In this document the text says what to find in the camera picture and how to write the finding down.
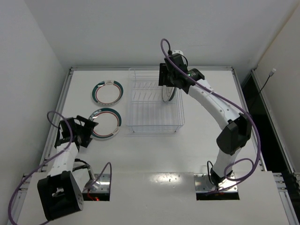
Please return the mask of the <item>dark green patterned plate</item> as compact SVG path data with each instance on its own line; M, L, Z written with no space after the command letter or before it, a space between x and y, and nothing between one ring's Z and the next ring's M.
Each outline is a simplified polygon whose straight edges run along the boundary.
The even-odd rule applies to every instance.
M171 96L169 97L169 101L172 101L176 94L176 88L173 89Z

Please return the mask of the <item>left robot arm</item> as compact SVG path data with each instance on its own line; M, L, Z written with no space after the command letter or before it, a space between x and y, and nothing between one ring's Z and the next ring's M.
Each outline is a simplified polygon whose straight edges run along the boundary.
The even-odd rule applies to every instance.
M48 221L83 210L83 187L73 175L75 158L81 147L88 147L97 122L82 116L59 122L54 148L59 154L46 178L38 181L37 189Z

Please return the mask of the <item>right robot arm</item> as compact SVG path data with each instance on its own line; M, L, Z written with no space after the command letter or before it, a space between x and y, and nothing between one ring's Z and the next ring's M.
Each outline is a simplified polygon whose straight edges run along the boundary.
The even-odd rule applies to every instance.
M218 188L230 178L238 154L251 137L252 124L245 113L217 97L198 69L188 69L181 53L169 50L164 60L159 65L159 85L183 90L206 109L221 129L216 139L217 159L207 175L208 183Z

